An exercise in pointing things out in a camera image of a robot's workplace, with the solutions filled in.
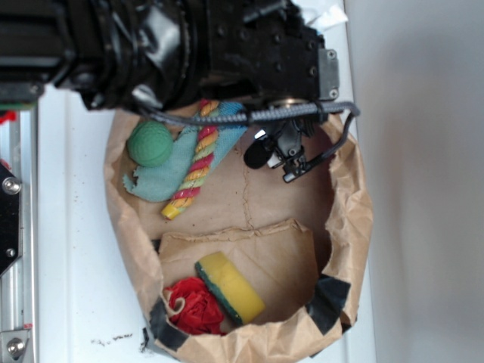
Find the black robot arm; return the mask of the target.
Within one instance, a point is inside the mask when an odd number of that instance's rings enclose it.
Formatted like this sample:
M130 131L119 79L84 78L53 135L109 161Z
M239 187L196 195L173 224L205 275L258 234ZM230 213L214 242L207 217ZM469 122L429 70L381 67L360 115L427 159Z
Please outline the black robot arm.
M335 51L290 1L3 1L1 101L46 85L90 110L332 101Z

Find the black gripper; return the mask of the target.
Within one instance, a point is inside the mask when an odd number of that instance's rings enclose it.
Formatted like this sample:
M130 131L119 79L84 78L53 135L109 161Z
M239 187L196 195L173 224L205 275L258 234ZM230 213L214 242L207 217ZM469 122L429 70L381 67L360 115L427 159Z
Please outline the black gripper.
M205 1L203 9L202 97L254 107L337 99L337 53L293 2Z

